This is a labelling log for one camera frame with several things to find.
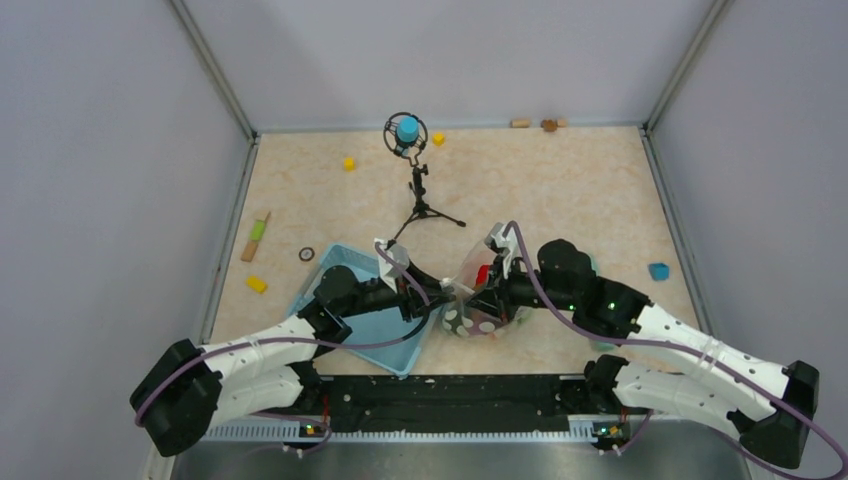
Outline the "blue perforated plastic basket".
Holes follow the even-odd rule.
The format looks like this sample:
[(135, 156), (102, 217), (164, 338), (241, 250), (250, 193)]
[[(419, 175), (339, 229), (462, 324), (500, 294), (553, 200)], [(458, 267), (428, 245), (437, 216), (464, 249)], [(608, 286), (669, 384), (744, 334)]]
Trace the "blue perforated plastic basket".
[[(286, 311), (287, 315), (298, 312), (313, 299), (313, 292), (322, 275), (331, 267), (349, 268), (359, 281), (378, 276), (378, 259), (373, 253), (362, 252), (351, 246), (334, 243), (320, 256), (318, 265), (303, 282), (300, 290)], [(437, 320), (439, 309), (429, 315), (427, 324), (410, 339), (390, 346), (376, 349), (353, 350), (356, 355), (399, 377), (407, 377), (413, 369), (426, 338)], [(351, 327), (352, 333), (345, 339), (347, 344), (361, 345), (397, 340), (411, 332), (420, 320), (406, 322), (399, 309), (385, 309), (373, 313), (346, 317), (344, 322)]]

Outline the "red toy bell pepper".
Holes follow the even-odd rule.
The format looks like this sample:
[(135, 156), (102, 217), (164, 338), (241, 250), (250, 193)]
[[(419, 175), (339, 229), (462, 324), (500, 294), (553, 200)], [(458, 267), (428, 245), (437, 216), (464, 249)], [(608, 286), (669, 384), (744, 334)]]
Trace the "red toy bell pepper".
[(490, 271), (489, 265), (481, 265), (479, 267), (479, 269), (476, 273), (476, 276), (475, 276), (475, 283), (474, 283), (475, 289), (481, 288), (486, 284), (486, 282), (488, 280), (488, 276), (489, 276), (489, 271)]

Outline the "clear polka dot zip bag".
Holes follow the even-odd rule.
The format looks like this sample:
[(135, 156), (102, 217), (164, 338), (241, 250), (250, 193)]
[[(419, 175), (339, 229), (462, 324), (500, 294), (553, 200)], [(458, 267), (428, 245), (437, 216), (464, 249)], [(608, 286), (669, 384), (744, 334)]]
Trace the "clear polka dot zip bag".
[(510, 313), (504, 318), (497, 314), (494, 307), (481, 310), (469, 305), (472, 295), (481, 293), (485, 286), (474, 288), (475, 276), (479, 267), (481, 265), (491, 266), (495, 259), (495, 254), (484, 244), (485, 237), (469, 251), (457, 273), (450, 279), (442, 280), (443, 290), (453, 293), (456, 298), (451, 304), (445, 305), (439, 313), (439, 326), (446, 333), (457, 337), (499, 337), (516, 325), (513, 323), (516, 312)]

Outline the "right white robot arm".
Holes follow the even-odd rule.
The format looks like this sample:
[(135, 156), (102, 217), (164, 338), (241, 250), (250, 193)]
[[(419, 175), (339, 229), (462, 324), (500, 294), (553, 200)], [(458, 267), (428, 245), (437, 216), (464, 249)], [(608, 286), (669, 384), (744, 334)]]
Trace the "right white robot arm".
[(494, 259), (469, 305), (500, 320), (520, 308), (554, 306), (576, 327), (616, 345), (648, 350), (673, 366), (662, 372), (611, 354), (584, 369), (586, 397), (600, 412), (663, 411), (709, 426), (754, 457), (796, 469), (817, 408), (818, 370), (757, 359), (676, 319), (647, 295), (599, 276), (590, 257), (565, 240), (546, 243), (524, 270), (516, 243), (488, 239)]

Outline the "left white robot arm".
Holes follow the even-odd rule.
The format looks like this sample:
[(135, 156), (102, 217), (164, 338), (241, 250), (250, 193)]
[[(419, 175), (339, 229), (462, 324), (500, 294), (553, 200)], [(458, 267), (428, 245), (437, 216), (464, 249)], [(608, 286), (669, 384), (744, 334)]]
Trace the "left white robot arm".
[(171, 457), (230, 420), (274, 408), (308, 413), (321, 397), (315, 359), (353, 347), (348, 318), (396, 309), (418, 322), (404, 335), (356, 346), (379, 349), (416, 336), (429, 315), (454, 298), (416, 266), (398, 278), (364, 281), (346, 266), (331, 267), (312, 299), (272, 327), (220, 344), (173, 343), (130, 396), (134, 423), (161, 456)]

